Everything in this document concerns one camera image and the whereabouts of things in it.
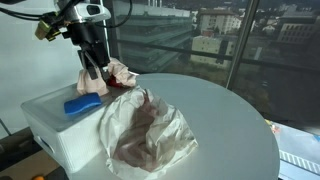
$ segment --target black cable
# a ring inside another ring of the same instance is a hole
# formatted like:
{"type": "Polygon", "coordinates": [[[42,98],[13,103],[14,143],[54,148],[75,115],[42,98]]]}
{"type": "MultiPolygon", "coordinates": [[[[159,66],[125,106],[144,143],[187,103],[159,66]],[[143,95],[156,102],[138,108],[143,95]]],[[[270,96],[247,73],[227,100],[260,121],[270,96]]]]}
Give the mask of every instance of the black cable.
{"type": "Polygon", "coordinates": [[[12,13],[5,13],[5,14],[12,16],[12,17],[15,17],[15,18],[27,20],[27,21],[39,21],[40,20],[40,18],[23,17],[23,16],[19,16],[16,14],[12,14],[12,13]]]}
{"type": "Polygon", "coordinates": [[[11,10],[4,9],[4,8],[1,8],[1,7],[0,7],[0,11],[3,12],[3,13],[6,13],[6,14],[10,13],[10,14],[27,16],[27,17],[41,17],[41,16],[42,16],[42,15],[40,15],[40,14],[26,14],[26,13],[11,11],[11,10]]]}
{"type": "Polygon", "coordinates": [[[132,0],[129,0],[129,3],[130,3],[130,9],[129,9],[129,12],[128,12],[128,14],[127,14],[127,16],[124,18],[124,20],[121,22],[121,23],[119,23],[119,24],[116,24],[116,25],[114,25],[114,26],[104,26],[104,25],[99,25],[99,24],[95,24],[96,26],[98,26],[98,27],[102,27],[102,28],[117,28],[117,27],[120,27],[120,26],[122,26],[124,23],[126,23],[129,19],[130,19],[130,17],[131,17],[131,13],[132,13],[132,0]]]}

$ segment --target red object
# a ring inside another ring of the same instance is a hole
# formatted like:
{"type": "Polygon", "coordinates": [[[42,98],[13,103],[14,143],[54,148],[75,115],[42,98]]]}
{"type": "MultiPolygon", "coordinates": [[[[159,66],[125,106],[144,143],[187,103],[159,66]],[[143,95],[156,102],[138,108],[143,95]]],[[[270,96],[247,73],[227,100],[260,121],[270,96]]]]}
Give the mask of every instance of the red object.
{"type": "Polygon", "coordinates": [[[207,30],[203,30],[201,34],[202,34],[202,36],[212,37],[213,36],[213,31],[207,29],[207,30]]]}
{"type": "Polygon", "coordinates": [[[107,81],[108,86],[116,87],[116,88],[122,88],[122,83],[117,83],[116,77],[114,75],[111,75],[110,78],[107,81]]]}

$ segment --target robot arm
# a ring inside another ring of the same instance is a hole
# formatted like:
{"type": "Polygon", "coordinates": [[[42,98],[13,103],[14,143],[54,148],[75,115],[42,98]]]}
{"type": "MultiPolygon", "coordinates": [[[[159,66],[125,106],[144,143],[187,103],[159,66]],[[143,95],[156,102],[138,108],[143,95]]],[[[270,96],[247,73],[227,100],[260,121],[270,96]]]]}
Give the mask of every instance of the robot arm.
{"type": "MultiPolygon", "coordinates": [[[[0,3],[15,4],[24,0],[0,0],[0,3]]],[[[96,79],[96,68],[100,69],[103,79],[109,78],[103,67],[109,63],[108,51],[96,32],[94,23],[111,18],[107,8],[100,4],[100,0],[54,0],[59,12],[49,12],[43,15],[31,15],[13,12],[1,8],[1,12],[25,20],[39,21],[35,35],[38,39],[53,41],[60,35],[60,29],[65,39],[80,46],[78,51],[83,68],[87,69],[91,79],[96,79]]]]}

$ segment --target plastic bag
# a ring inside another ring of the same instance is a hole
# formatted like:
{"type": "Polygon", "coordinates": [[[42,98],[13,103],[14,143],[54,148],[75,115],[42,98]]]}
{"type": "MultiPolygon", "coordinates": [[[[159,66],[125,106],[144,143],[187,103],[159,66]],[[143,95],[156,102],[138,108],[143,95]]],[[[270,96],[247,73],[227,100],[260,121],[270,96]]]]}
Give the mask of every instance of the plastic bag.
{"type": "Polygon", "coordinates": [[[136,87],[106,107],[100,125],[107,167],[121,179],[157,179],[198,143],[181,112],[136,87]]]}

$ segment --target tree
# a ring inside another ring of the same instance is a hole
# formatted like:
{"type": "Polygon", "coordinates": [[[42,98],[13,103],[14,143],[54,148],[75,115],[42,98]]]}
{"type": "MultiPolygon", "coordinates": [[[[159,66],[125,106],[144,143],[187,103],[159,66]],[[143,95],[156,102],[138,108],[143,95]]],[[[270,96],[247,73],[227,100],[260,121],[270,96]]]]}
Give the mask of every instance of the tree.
{"type": "Polygon", "coordinates": [[[213,33],[217,33],[217,34],[220,34],[220,29],[218,26],[216,26],[213,30],[213,33]]]}

